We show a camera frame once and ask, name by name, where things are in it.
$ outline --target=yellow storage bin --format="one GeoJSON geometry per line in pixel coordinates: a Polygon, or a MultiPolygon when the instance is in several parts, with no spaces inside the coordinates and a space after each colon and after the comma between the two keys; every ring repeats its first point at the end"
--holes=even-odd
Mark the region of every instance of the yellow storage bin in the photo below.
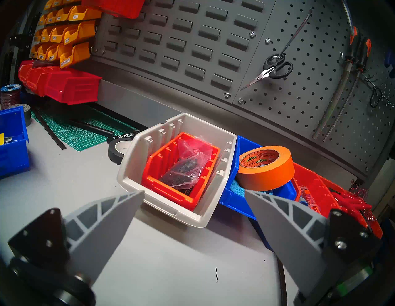
{"type": "Polygon", "coordinates": [[[40,46],[42,45],[42,43],[38,43],[36,45],[34,45],[31,49],[30,49],[30,56],[31,58],[37,58],[37,51],[38,48],[40,48],[40,46]]]}
{"type": "Polygon", "coordinates": [[[60,46],[59,52],[61,49],[62,54],[60,56],[60,68],[65,68],[90,58],[89,42],[81,43],[79,45],[75,45],[74,47],[71,47],[71,45],[60,46]]]}
{"type": "Polygon", "coordinates": [[[45,60],[47,58],[48,48],[50,48],[53,45],[54,45],[53,43],[42,43],[38,47],[37,58],[39,60],[45,60]]]}
{"type": "Polygon", "coordinates": [[[56,21],[56,14],[57,13],[58,13],[58,11],[52,11],[52,12],[48,13],[47,21],[45,22],[45,24],[54,23],[56,21]]]}
{"type": "Polygon", "coordinates": [[[70,10],[69,20],[90,20],[98,19],[102,16],[102,12],[89,8],[87,6],[77,5],[70,10]]]}
{"type": "Polygon", "coordinates": [[[48,61],[53,62],[53,61],[59,60],[58,52],[59,52],[59,48],[61,46],[63,46],[63,45],[60,44],[60,43],[57,43],[57,44],[54,44],[54,45],[50,46],[47,49],[47,60],[48,61]]]}
{"type": "Polygon", "coordinates": [[[44,10],[50,9],[51,6],[52,6],[52,3],[53,3],[53,0],[49,0],[49,1],[45,4],[45,6],[44,6],[44,10]]]}
{"type": "Polygon", "coordinates": [[[41,33],[41,42],[50,42],[51,41],[51,32],[54,29],[54,26],[47,26],[43,29],[41,33]]]}
{"type": "Polygon", "coordinates": [[[65,31],[63,44],[79,43],[95,36],[95,20],[81,22],[77,28],[65,31]]]}
{"type": "Polygon", "coordinates": [[[62,4],[63,4],[62,0],[54,0],[52,3],[52,7],[55,8],[55,7],[62,5],[62,4]]]}
{"type": "Polygon", "coordinates": [[[41,34],[42,34],[43,30],[44,30],[44,28],[39,29],[35,32],[34,41],[41,41],[41,34]]]}
{"type": "Polygon", "coordinates": [[[58,13],[56,14],[55,22],[67,20],[69,18],[71,9],[72,9],[71,7],[68,7],[68,8],[62,8],[62,9],[58,10],[58,13]]]}
{"type": "Polygon", "coordinates": [[[64,39],[64,34],[68,29],[78,28],[77,24],[70,26],[69,24],[65,24],[63,26],[56,26],[51,32],[51,42],[53,43],[61,43],[64,39]]]}
{"type": "Polygon", "coordinates": [[[38,21],[38,25],[39,26],[42,26],[42,25],[44,25],[46,23],[47,16],[48,16],[48,14],[41,15],[40,20],[38,21]]]}

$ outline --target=blue plastic bin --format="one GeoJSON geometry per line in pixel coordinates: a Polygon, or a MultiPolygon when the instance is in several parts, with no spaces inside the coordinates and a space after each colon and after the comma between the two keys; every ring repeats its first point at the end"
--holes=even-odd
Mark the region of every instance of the blue plastic bin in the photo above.
{"type": "Polygon", "coordinates": [[[14,107],[0,111],[0,133],[13,141],[0,146],[0,177],[29,168],[26,131],[23,107],[14,107]]]}
{"type": "MultiPolygon", "coordinates": [[[[222,205],[225,205],[226,207],[229,207],[254,220],[256,220],[256,218],[252,213],[246,199],[233,193],[230,190],[230,185],[232,184],[233,180],[236,177],[237,172],[239,171],[240,154],[243,154],[245,152],[260,147],[262,146],[252,142],[251,140],[248,140],[241,136],[237,136],[235,155],[233,156],[229,179],[228,182],[226,183],[225,190],[220,198],[220,203],[222,205]]],[[[289,200],[295,200],[297,193],[294,186],[292,185],[292,182],[289,181],[285,185],[277,189],[274,189],[273,195],[276,195],[278,197],[283,197],[289,200]]]]}

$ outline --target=scissors handle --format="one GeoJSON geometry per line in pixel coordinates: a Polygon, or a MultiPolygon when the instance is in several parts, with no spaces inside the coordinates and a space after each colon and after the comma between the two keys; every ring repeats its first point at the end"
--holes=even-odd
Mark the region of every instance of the scissors handle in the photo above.
{"type": "Polygon", "coordinates": [[[273,69],[270,73],[269,73],[269,78],[271,79],[282,79],[283,77],[286,77],[287,75],[289,75],[293,70],[293,65],[290,62],[282,62],[279,66],[277,66],[275,69],[273,69]],[[290,68],[288,69],[288,71],[284,74],[277,74],[282,68],[284,68],[285,66],[289,66],[290,68]]]}
{"type": "Polygon", "coordinates": [[[280,55],[279,53],[273,54],[266,59],[265,63],[263,64],[263,69],[269,70],[270,68],[281,64],[283,61],[285,61],[284,55],[280,55]]]}

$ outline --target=orange tape roll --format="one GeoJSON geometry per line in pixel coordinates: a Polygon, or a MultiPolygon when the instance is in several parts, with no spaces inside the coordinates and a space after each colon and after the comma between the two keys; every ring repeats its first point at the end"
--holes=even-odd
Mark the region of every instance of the orange tape roll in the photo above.
{"type": "Polygon", "coordinates": [[[267,191],[288,183],[295,169],[283,146],[264,146],[240,155],[237,181],[244,189],[267,191]]]}

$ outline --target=scissors blade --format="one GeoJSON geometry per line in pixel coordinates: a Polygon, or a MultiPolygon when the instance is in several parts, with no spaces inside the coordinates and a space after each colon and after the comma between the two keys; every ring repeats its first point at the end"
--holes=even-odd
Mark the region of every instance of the scissors blade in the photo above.
{"type": "Polygon", "coordinates": [[[249,82],[246,86],[240,89],[242,91],[243,89],[246,89],[247,87],[250,87],[251,85],[255,84],[256,82],[262,80],[265,75],[267,75],[270,71],[272,71],[275,67],[272,67],[271,69],[264,70],[260,75],[258,75],[253,81],[249,82]]]}

